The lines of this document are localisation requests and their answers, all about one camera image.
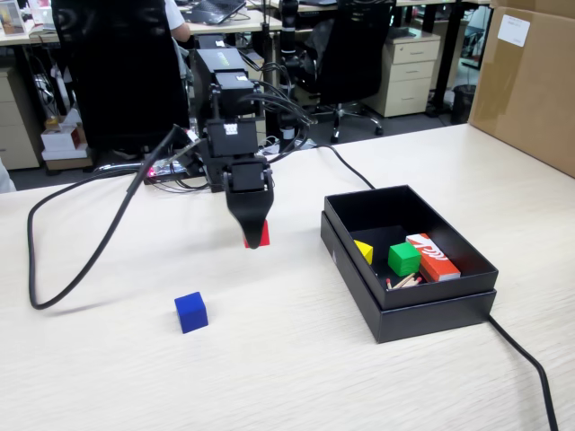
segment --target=white table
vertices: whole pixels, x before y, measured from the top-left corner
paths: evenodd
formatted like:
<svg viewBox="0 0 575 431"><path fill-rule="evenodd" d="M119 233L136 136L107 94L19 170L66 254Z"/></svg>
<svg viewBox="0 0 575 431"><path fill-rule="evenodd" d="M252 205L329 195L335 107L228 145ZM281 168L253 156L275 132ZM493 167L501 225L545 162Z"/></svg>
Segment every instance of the white table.
<svg viewBox="0 0 575 431"><path fill-rule="evenodd" d="M218 25L206 25L189 23L191 34L207 34L207 33L242 33L245 31L261 31L261 23L263 22L263 13L256 10L243 10L243 14L250 17L249 20L244 21L244 17L237 15L235 20L227 20ZM270 30L281 30L281 21L276 18L269 17Z"/></svg>
<svg viewBox="0 0 575 431"><path fill-rule="evenodd" d="M58 42L58 35L54 31L32 31L33 28L34 21L28 20L24 23L24 34L7 35L0 30L0 47Z"/></svg>
<svg viewBox="0 0 575 431"><path fill-rule="evenodd" d="M263 14L256 10L244 10L242 13L246 14L250 19L245 20L238 15L234 20L228 20L219 25L205 25L189 23L191 34L206 34L206 33L241 33L245 31L261 31L261 23L263 22ZM58 42L58 35L54 31L49 32L33 32L29 33L33 27L33 21L26 22L26 33L20 35L5 35L0 31L0 47L2 46L15 46L15 45L30 45L32 43L50 43ZM270 17L270 30L281 30L281 21L276 18Z"/></svg>
<svg viewBox="0 0 575 431"><path fill-rule="evenodd" d="M397 6L421 6L425 4L448 4L455 3L456 0L398 0ZM279 0L270 0L271 7L279 8ZM321 12L321 11L334 11L338 8L335 4L333 6L311 6L309 4L300 4L297 11L301 12Z"/></svg>
<svg viewBox="0 0 575 431"><path fill-rule="evenodd" d="M377 187L410 184L500 270L493 315L575 428L575 180L467 125L338 148ZM223 194L142 187L44 312L28 304L26 217L58 187L0 196L0 428L547 429L535 369L488 324L375 344L320 239L323 197L364 184L329 150L273 169L271 246L243 247ZM130 181L38 212L40 300L83 266ZM196 291L210 324L182 335L173 299Z"/></svg>

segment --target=drawer cabinet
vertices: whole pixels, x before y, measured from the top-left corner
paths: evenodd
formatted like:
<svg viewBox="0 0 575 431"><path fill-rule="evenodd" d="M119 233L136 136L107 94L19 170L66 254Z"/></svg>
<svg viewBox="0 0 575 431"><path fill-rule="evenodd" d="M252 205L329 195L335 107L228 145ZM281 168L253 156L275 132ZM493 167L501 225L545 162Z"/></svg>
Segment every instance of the drawer cabinet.
<svg viewBox="0 0 575 431"><path fill-rule="evenodd" d="M0 68L0 159L6 169L40 166L40 134L22 78L12 67Z"/></svg>
<svg viewBox="0 0 575 431"><path fill-rule="evenodd" d="M384 117L425 111L439 36L409 29L414 37L388 37L383 51L379 92L364 103Z"/></svg>

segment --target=yellow cube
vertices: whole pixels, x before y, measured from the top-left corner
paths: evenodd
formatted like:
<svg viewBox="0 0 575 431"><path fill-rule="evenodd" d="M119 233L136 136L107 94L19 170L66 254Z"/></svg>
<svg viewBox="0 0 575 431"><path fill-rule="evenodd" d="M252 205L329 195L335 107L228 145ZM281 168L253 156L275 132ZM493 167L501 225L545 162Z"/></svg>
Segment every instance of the yellow cube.
<svg viewBox="0 0 575 431"><path fill-rule="evenodd" d="M366 258L367 263L371 265L371 262L374 259L374 248L371 245L365 244L361 241L356 240L355 243L358 246L359 251L361 251L361 254L363 254L363 257Z"/></svg>

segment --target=trash bin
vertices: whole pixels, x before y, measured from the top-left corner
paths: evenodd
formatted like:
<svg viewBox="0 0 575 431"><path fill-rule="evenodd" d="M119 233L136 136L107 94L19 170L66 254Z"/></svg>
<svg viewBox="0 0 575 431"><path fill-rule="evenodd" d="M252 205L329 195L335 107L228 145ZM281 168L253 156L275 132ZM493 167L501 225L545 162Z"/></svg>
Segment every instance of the trash bin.
<svg viewBox="0 0 575 431"><path fill-rule="evenodd" d="M456 94L451 112L451 124L464 124L469 119L473 97L477 85L458 85L453 89Z"/></svg>

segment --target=black office chair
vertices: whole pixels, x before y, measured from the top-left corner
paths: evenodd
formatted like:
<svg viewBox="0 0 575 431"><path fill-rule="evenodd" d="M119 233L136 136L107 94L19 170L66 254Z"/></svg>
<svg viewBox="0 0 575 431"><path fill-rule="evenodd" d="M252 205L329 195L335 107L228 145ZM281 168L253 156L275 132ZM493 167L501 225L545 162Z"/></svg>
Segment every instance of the black office chair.
<svg viewBox="0 0 575 431"><path fill-rule="evenodd" d="M309 93L319 94L320 105L335 105L333 143L338 142L344 116L370 119L376 124L376 135L384 133L375 116L365 111L345 110L343 103L360 101L379 91L382 51L395 3L396 0L338 0L338 11L321 64L318 64L317 52L305 46L307 55L314 61L314 73L301 73L297 83Z"/></svg>
<svg viewBox="0 0 575 431"><path fill-rule="evenodd" d="M137 151L174 123L190 127L164 0L52 0L52 10L90 147Z"/></svg>

